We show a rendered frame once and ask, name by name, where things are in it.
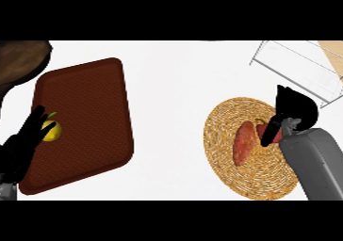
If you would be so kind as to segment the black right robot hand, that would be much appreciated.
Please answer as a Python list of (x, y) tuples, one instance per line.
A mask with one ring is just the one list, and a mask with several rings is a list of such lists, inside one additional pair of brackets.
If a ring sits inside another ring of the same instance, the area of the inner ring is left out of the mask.
[(277, 85), (276, 114), (270, 118), (260, 139), (260, 145), (267, 147), (276, 134), (291, 136), (307, 130), (319, 118), (317, 105), (303, 93), (292, 88)]

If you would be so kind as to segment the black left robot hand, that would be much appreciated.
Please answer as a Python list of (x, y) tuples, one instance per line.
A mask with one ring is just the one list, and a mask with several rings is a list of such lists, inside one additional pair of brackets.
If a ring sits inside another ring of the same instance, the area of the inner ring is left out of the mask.
[(46, 120), (44, 107), (38, 105), (18, 133), (0, 144), (0, 184), (18, 184), (24, 179), (37, 145), (56, 126), (52, 122), (46, 127), (41, 127)]

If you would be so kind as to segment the red bell pepper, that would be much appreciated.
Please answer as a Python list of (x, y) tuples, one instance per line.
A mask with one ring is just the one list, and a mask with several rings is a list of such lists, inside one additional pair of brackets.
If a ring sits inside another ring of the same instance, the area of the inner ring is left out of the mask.
[[(258, 139), (261, 139), (263, 133), (267, 127), (267, 122), (263, 119), (255, 119), (255, 121), (260, 122), (260, 124), (257, 124), (257, 136), (258, 136)], [(273, 138), (272, 143), (279, 143), (280, 139), (282, 139), (282, 129), (277, 131), (277, 134)]]

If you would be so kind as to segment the round woven wicker placemat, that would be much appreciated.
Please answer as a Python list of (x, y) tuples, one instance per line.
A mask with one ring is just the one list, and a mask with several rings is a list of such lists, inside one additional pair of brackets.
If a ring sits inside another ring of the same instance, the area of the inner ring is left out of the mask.
[(204, 149), (211, 169), (230, 190), (251, 200), (280, 199), (298, 183), (279, 144), (261, 147), (258, 136), (245, 163), (241, 166), (233, 163), (232, 145), (242, 122), (258, 125), (273, 115), (272, 105), (257, 99), (236, 97), (213, 108), (205, 121)]

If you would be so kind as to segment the yellow apple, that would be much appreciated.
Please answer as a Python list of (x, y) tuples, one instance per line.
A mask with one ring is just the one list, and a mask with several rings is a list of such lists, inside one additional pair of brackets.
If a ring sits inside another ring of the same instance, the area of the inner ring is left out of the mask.
[(53, 117), (56, 116), (56, 112), (52, 112), (49, 115), (47, 115), (47, 120), (44, 121), (41, 127), (46, 127), (50, 123), (55, 123), (56, 125), (53, 126), (53, 128), (49, 130), (44, 138), (43, 138), (43, 141), (44, 142), (49, 142), (49, 141), (53, 141), (59, 138), (61, 136), (61, 124), (53, 120)]

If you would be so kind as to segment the brown rectangular tray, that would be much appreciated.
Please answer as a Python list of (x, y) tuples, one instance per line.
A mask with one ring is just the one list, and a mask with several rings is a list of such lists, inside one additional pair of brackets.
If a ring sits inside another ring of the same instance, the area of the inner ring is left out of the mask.
[(47, 72), (33, 105), (43, 105), (61, 136), (41, 142), (19, 191), (34, 195), (127, 164), (134, 152), (121, 61), (111, 57)]

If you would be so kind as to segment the orange-red sweet potato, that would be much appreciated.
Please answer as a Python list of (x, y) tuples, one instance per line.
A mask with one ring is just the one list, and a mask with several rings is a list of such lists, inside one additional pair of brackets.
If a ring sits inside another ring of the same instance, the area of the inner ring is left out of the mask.
[(248, 158), (249, 152), (255, 145), (255, 130), (249, 121), (245, 121), (235, 133), (232, 144), (232, 160), (241, 166)]

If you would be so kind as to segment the pale wooden board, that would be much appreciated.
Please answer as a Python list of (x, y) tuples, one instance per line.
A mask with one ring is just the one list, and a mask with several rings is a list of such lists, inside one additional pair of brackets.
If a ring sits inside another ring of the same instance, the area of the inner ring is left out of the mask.
[(343, 75), (343, 40), (319, 40), (335, 72)]

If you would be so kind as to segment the dark brown frying pan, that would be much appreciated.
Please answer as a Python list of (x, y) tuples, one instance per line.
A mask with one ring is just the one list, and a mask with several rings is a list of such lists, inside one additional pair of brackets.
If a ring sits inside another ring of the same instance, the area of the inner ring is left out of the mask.
[(9, 90), (44, 70), (50, 53), (47, 40), (0, 40), (0, 107)]

